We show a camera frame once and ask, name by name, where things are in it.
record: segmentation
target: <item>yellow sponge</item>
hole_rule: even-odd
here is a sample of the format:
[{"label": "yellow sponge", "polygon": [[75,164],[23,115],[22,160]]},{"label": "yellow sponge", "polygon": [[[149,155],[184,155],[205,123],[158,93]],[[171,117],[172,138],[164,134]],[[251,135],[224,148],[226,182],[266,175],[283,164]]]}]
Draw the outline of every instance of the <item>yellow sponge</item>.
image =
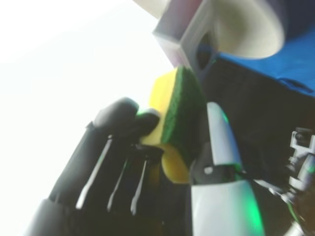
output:
[{"label": "yellow sponge", "polygon": [[196,119],[206,100],[194,74],[184,67],[159,77],[154,84],[150,106],[160,112],[160,122],[141,142],[164,150],[162,167],[175,183],[189,181],[189,166],[196,157]]}]

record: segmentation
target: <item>blue fabric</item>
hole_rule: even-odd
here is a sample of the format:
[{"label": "blue fabric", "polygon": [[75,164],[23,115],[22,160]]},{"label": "blue fabric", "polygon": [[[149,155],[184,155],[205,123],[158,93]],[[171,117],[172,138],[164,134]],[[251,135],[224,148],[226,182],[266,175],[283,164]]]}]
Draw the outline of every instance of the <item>blue fabric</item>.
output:
[{"label": "blue fabric", "polygon": [[280,79],[279,82],[291,89],[315,96],[315,0],[286,0],[285,3],[289,18],[287,40],[277,54],[259,60],[223,53],[221,57]]}]

